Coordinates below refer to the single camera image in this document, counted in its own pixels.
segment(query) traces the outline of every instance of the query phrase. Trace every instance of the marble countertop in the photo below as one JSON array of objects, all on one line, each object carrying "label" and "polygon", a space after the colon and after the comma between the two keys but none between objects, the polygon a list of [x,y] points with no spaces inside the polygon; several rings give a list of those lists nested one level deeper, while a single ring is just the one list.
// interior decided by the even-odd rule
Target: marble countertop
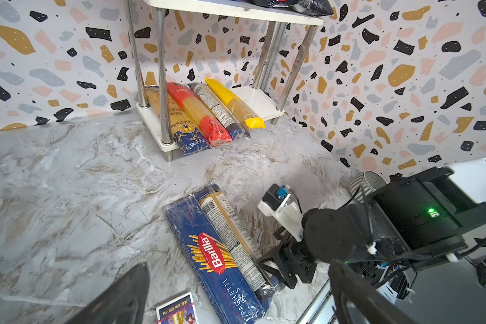
[{"label": "marble countertop", "polygon": [[[70,319],[133,265],[147,262],[154,308],[192,291],[200,323],[219,322],[163,206],[216,180],[261,252],[278,223],[257,204],[289,184],[304,210],[349,198],[350,170],[287,118],[252,139],[163,160],[136,112],[0,132],[0,323]],[[258,323],[294,323],[327,279],[274,296]]]}]

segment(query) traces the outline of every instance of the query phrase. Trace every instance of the barcode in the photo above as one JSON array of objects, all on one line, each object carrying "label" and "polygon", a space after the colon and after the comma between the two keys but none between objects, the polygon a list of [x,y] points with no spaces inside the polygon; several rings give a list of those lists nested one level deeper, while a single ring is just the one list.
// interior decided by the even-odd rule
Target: barcode
[{"label": "barcode", "polygon": [[214,208],[216,208],[216,205],[214,204],[214,201],[210,201],[208,202],[207,204],[204,204],[201,209],[204,211],[204,213],[208,213],[210,212],[211,210],[213,210]]}]

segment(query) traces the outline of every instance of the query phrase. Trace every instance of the shelf leg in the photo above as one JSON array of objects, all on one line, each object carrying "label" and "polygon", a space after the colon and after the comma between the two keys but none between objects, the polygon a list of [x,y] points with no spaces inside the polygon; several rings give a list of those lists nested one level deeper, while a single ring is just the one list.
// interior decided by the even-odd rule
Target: shelf leg
[{"label": "shelf leg", "polygon": [[270,49],[268,51],[269,54],[265,62],[265,68],[264,68],[265,72],[263,73],[261,80],[259,80],[260,81],[259,88],[263,92],[266,92],[268,79],[270,78],[270,73],[272,72],[272,68],[274,66],[276,56],[279,52],[279,44],[281,44],[281,38],[285,33],[286,25],[287,24],[285,22],[280,22],[277,24],[277,28],[275,29],[274,37],[272,38],[272,44],[270,45]]},{"label": "shelf leg", "polygon": [[255,70],[255,77],[254,81],[252,82],[253,89],[257,89],[259,87],[259,82],[261,81],[261,77],[263,75],[265,62],[267,61],[267,57],[270,53],[270,44],[272,43],[272,38],[274,36],[274,29],[275,22],[269,21],[268,29],[266,30],[265,43],[263,44],[263,51],[259,56],[258,68]]},{"label": "shelf leg", "polygon": [[160,125],[162,130],[162,143],[173,143],[173,136],[171,135],[171,125],[169,120],[169,111],[167,110],[167,81],[166,81],[166,66],[164,64],[164,18],[166,16],[165,9],[151,7],[151,16],[155,23],[156,47],[158,51],[158,83],[160,85]]},{"label": "shelf leg", "polygon": [[126,11],[126,19],[128,20],[131,52],[133,54],[133,60],[135,61],[135,75],[137,76],[139,105],[140,107],[149,107],[148,96],[146,95],[146,88],[144,87],[143,72],[140,69],[139,56],[137,54],[137,46],[135,44],[135,32],[133,30],[133,21],[131,20],[131,0],[124,0],[124,10]]},{"label": "shelf leg", "polygon": [[173,151],[162,152],[162,155],[164,156],[164,160],[166,162],[172,162],[173,161]]},{"label": "shelf leg", "polygon": [[279,98],[279,102],[277,103],[277,110],[282,110],[285,107],[286,99],[288,99],[288,95],[290,94],[290,90],[292,90],[293,82],[299,73],[299,69],[301,65],[303,65],[304,58],[308,53],[309,47],[313,38],[315,37],[315,33],[317,32],[317,26],[310,25],[306,35],[304,36],[303,43],[301,44],[301,48],[299,49],[297,56],[295,57],[295,61],[293,62],[292,68],[290,70],[290,74],[288,75],[288,80],[286,80],[285,90],[281,94],[281,98]]}]

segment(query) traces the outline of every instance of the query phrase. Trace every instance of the red oval logo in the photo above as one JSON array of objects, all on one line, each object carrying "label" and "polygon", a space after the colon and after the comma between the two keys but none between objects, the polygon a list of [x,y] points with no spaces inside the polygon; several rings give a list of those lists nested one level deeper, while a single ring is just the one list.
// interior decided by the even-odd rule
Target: red oval logo
[{"label": "red oval logo", "polygon": [[207,261],[209,267],[217,274],[222,274],[225,271],[225,259],[216,241],[208,237],[207,234],[201,233],[198,235],[198,245],[201,255]]}]

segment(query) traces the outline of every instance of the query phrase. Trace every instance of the red pasta package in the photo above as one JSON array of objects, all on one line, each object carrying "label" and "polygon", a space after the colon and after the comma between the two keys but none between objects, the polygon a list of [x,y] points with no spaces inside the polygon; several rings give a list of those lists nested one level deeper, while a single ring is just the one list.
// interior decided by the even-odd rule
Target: red pasta package
[{"label": "red pasta package", "polygon": [[232,142],[227,130],[221,125],[210,110],[196,97],[186,85],[175,82],[167,83],[168,93],[200,127],[202,133],[211,146],[218,146]]}]

